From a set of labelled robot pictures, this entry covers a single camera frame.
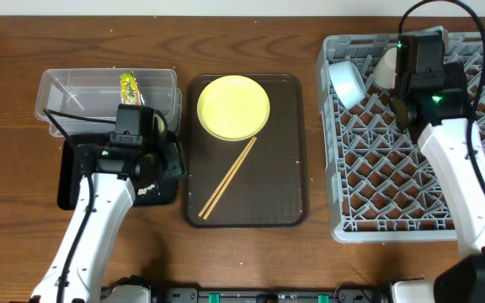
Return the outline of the dark brown serving tray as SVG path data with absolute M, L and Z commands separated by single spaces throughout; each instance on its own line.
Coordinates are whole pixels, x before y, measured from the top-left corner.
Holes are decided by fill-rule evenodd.
M 236 161 L 246 141 L 223 141 L 200 124 L 197 102 L 213 75 L 188 88 L 189 121 L 184 131 L 188 177 L 183 213 L 197 228 L 296 226 L 307 209 L 306 147 L 300 82 L 290 74 L 253 74 L 269 96 L 271 111 L 242 166 L 204 219 L 202 208 Z

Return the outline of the black plastic bin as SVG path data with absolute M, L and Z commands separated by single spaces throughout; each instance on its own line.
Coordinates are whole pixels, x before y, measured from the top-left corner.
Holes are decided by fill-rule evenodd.
M 96 143 L 104 144 L 109 141 L 106 134 L 76 134 L 71 138 L 77 144 Z M 70 145 L 64 141 L 61 154 L 61 171 L 59 177 L 57 205 L 62 210 L 74 210 L 79 194 L 79 184 L 83 177 L 78 157 Z M 172 204 L 178 192 L 179 182 L 175 179 L 157 183 L 157 188 L 145 195 L 138 196 L 139 188 L 135 186 L 135 207 L 158 206 Z

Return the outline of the yellow round plate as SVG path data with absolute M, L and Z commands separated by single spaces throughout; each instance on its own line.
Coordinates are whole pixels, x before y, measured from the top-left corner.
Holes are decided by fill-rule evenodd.
M 201 126 L 224 141 L 242 141 L 257 135 L 271 111 L 269 96 L 250 77 L 219 77 L 205 86 L 197 101 Z

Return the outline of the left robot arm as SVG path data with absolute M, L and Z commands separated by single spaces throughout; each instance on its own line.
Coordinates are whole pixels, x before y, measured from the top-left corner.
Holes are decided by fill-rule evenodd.
M 133 206 L 166 205 L 186 173 L 183 149 L 170 130 L 67 136 L 71 156 L 61 164 L 69 184 L 59 200 L 74 209 L 61 245 L 33 302 L 100 302 L 102 280 L 115 238 Z

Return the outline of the spilled white rice pile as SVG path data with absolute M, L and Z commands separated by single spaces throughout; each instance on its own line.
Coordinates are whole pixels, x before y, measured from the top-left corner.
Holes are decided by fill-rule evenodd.
M 149 186 L 147 186 L 147 187 L 145 187 L 145 188 L 139 189 L 139 190 L 137 191 L 137 195 L 138 195 L 138 196 L 145 195 L 145 194 L 147 194 L 148 192 L 155 190 L 156 188 L 157 188 L 157 185 L 156 185 L 156 184 L 154 184 L 154 183 L 152 183 L 151 185 L 149 185 Z

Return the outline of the light blue bowl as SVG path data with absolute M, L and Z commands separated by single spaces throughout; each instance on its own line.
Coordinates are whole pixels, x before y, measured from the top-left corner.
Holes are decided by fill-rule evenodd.
M 339 102 L 346 109 L 352 109 L 365 98 L 365 85 L 353 62 L 334 63 L 328 67 L 328 74 Z

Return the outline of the grey plastic dishwasher rack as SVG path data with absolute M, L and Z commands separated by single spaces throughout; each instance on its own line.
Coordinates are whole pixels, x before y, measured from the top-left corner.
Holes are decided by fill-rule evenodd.
M 396 127 L 389 93 L 376 84 L 378 61 L 397 35 L 331 35 L 315 65 L 318 108 L 326 152 L 325 183 L 331 236 L 337 242 L 455 241 L 456 233 L 439 183 L 407 133 Z M 351 61 L 365 84 L 352 109 L 339 103 L 330 64 Z M 462 62 L 470 97 L 482 65 L 478 33 L 449 34 L 445 63 Z M 485 87 L 477 123 L 485 149 Z

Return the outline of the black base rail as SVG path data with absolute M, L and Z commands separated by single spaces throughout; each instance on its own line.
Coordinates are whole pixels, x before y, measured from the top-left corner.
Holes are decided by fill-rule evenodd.
M 151 303 L 387 303 L 392 298 L 386 286 L 343 283 L 331 289 L 244 289 L 202 288 L 198 284 L 154 284 L 140 276 L 125 277 L 100 292 L 102 302 L 133 302 L 125 292 L 131 286 L 143 286 Z

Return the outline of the clear plastic bin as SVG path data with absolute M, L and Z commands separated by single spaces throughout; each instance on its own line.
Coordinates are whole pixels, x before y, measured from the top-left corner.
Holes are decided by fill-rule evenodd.
M 49 69 L 42 74 L 35 104 L 35 118 L 48 122 L 45 109 L 64 114 L 104 120 L 104 123 L 56 120 L 70 134 L 106 133 L 115 129 L 118 105 L 121 104 L 120 76 L 132 73 L 144 104 L 162 112 L 168 129 L 178 133 L 182 114 L 182 93 L 177 75 L 171 69 L 150 68 L 75 68 Z

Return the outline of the green yellow snack wrapper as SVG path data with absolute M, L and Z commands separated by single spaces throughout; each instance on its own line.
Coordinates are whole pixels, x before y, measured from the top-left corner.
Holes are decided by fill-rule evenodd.
M 143 105 L 143 98 L 132 72 L 120 75 L 120 96 L 121 103 L 128 105 Z

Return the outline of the white plastic cup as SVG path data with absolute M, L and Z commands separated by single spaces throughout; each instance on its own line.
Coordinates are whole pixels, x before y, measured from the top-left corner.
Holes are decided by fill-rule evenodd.
M 375 84 L 381 88 L 394 89 L 396 80 L 397 49 L 389 49 L 374 68 Z

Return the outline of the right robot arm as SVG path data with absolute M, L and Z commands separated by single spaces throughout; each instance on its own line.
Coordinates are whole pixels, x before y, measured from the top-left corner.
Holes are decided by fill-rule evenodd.
M 429 161 L 456 229 L 461 260 L 434 279 L 396 282 L 393 302 L 485 302 L 485 154 L 461 63 L 396 67 L 392 107 Z

